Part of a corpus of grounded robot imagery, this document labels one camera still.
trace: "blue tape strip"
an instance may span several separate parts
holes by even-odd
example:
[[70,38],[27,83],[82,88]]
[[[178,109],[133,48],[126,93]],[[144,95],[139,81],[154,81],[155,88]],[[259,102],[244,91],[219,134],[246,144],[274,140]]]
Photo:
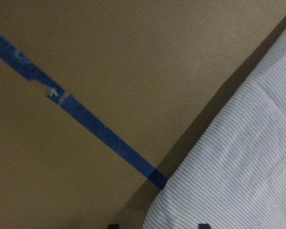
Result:
[[47,96],[52,101],[69,113],[91,133],[96,135],[108,147],[141,172],[156,186],[160,189],[164,188],[167,178],[162,173],[160,173],[148,161],[120,139],[118,135],[105,127],[97,117],[89,112],[72,95],[67,96],[63,101],[61,101],[65,94],[65,90],[36,65],[31,63],[21,51],[9,44],[9,42],[7,42],[2,36],[0,36],[0,58],[28,81],[36,80],[47,86],[50,89]]

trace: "black object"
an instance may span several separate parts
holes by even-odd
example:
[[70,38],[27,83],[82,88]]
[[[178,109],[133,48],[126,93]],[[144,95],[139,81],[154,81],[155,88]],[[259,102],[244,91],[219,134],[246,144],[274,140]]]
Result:
[[209,224],[198,224],[198,229],[211,229]]
[[119,224],[110,224],[107,229],[120,229],[120,225]]

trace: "blue and white striped fabric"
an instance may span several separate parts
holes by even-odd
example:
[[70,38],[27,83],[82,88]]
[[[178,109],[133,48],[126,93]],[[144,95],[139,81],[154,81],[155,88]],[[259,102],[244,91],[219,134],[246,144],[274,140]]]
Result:
[[144,229],[286,228],[286,30],[156,197]]

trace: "brown surface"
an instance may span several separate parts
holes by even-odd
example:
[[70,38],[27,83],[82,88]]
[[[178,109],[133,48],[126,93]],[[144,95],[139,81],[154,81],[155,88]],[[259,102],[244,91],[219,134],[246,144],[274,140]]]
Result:
[[[0,1],[0,34],[169,176],[285,16],[286,0]],[[0,60],[0,229],[139,228],[158,189],[44,94]]]

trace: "torn tape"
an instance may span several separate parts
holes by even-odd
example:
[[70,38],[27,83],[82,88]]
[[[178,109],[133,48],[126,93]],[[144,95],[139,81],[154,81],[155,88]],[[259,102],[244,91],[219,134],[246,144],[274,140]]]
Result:
[[127,145],[121,138],[119,138],[118,135],[107,128],[72,95],[68,95],[63,99],[65,90],[41,71],[36,65],[30,62],[20,50],[12,46],[2,36],[0,36],[0,58],[15,69],[26,80],[36,80],[47,86],[47,96],[52,101],[69,113],[74,119],[102,140],[108,147],[141,172],[156,186],[160,189],[164,188],[167,178],[161,172]]

